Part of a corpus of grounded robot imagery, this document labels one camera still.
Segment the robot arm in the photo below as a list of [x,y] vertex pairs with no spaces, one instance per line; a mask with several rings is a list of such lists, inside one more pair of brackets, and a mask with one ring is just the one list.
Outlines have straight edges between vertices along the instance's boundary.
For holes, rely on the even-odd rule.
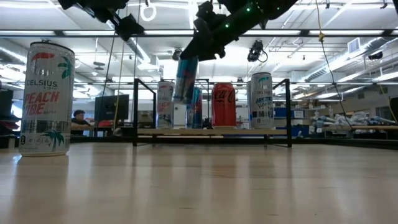
[[266,22],[281,16],[297,0],[218,0],[224,4],[231,15],[213,12],[211,2],[199,6],[198,19],[194,21],[196,31],[188,47],[182,52],[181,59],[198,57],[199,61],[225,56],[224,47],[239,36],[260,23],[265,29]]

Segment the air vent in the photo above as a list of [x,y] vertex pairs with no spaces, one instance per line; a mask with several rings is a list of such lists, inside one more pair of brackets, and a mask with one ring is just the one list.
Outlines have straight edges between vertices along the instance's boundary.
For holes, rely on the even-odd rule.
[[360,93],[358,94],[358,99],[365,99],[365,94],[364,93]]
[[380,95],[383,95],[383,92],[384,92],[384,94],[387,94],[388,93],[388,87],[383,87],[382,90],[381,89],[379,90]]
[[356,52],[359,50],[361,46],[361,41],[359,38],[355,38],[354,40],[348,42],[347,48],[348,48],[348,53],[351,54],[353,52]]

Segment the person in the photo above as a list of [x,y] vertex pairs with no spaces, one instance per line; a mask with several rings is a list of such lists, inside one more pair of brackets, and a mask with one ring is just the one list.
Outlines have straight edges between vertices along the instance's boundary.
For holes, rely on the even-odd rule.
[[[76,110],[73,113],[73,118],[71,120],[71,127],[89,127],[91,126],[86,120],[85,120],[85,112],[83,110]],[[74,135],[83,135],[83,131],[78,131],[78,130],[73,130],[70,131],[70,134]]]

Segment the desk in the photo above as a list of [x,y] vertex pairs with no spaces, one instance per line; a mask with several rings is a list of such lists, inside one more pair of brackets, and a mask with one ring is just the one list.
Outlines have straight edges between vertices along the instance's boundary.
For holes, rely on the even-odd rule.
[[90,137],[97,137],[98,131],[103,132],[103,136],[105,136],[105,133],[107,133],[107,136],[112,135],[112,127],[99,127],[96,128],[94,126],[86,126],[86,127],[70,127],[71,131],[90,131],[89,136]]
[[387,132],[387,139],[390,139],[391,136],[389,136],[389,134],[392,134],[392,136],[394,136],[393,132],[398,131],[398,126],[352,126],[352,128],[349,126],[329,126],[322,128],[322,131],[325,133],[325,137],[327,131],[341,131],[346,133],[346,137],[354,138],[355,130],[385,131]]

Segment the can lid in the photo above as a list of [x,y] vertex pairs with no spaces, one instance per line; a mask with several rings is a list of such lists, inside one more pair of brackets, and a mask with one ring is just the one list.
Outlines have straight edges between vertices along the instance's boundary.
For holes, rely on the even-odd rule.
[[251,76],[260,75],[260,74],[271,75],[271,73],[269,73],[269,72],[257,72],[257,73],[254,73],[254,74],[251,75]]
[[30,46],[35,45],[35,44],[44,44],[44,45],[45,45],[45,44],[49,44],[49,45],[54,45],[54,46],[62,47],[62,48],[64,48],[64,49],[69,50],[70,52],[72,52],[73,55],[75,54],[75,52],[72,51],[71,49],[69,49],[69,48],[67,48],[67,47],[65,47],[65,46],[59,45],[59,44],[48,43],[48,42],[33,42],[33,43],[30,44]]

